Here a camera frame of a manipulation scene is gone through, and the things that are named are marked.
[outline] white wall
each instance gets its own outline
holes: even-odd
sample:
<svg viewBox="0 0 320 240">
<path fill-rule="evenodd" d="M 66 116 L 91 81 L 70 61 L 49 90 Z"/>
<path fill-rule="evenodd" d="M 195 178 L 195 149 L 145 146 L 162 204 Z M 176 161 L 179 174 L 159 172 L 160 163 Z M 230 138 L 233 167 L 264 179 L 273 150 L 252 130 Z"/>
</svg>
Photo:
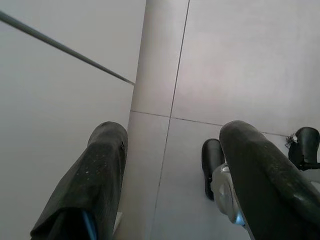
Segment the white wall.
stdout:
<svg viewBox="0 0 320 240">
<path fill-rule="evenodd" d="M 0 9 L 136 81 L 146 0 L 1 0 Z"/>
<path fill-rule="evenodd" d="M 128 126 L 133 86 L 0 22 L 0 239 L 26 239 L 105 121 Z"/>
</svg>

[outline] tiled floor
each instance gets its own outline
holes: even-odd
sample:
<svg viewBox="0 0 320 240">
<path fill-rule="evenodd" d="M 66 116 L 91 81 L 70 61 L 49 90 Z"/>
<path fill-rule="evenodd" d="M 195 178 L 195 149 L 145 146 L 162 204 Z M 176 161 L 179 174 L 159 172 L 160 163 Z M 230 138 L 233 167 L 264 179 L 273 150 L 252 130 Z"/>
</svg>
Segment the tiled floor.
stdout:
<svg viewBox="0 0 320 240">
<path fill-rule="evenodd" d="M 147 0 L 115 239 L 249 239 L 206 198 L 201 147 L 232 120 L 286 155 L 284 136 L 320 129 L 319 12 L 316 0 Z"/>
</svg>

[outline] gray floor tile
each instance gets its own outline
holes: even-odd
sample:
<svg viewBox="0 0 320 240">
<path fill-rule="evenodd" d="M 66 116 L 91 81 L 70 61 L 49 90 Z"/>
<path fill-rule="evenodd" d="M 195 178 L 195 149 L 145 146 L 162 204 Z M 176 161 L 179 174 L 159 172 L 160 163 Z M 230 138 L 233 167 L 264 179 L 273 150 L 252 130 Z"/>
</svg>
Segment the gray floor tile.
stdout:
<svg viewBox="0 0 320 240">
<path fill-rule="evenodd" d="M 320 2 L 190 2 L 172 116 L 320 129 Z"/>
<path fill-rule="evenodd" d="M 248 240 L 248 233 L 229 222 L 204 192 L 202 144 L 219 138 L 221 127 L 172 119 L 163 163 L 152 240 Z M 284 136 L 264 134 L 286 156 Z"/>
<path fill-rule="evenodd" d="M 149 240 L 169 118 L 131 112 L 116 240 Z"/>
<path fill-rule="evenodd" d="M 188 0 L 147 0 L 131 109 L 169 116 Z"/>
</svg>

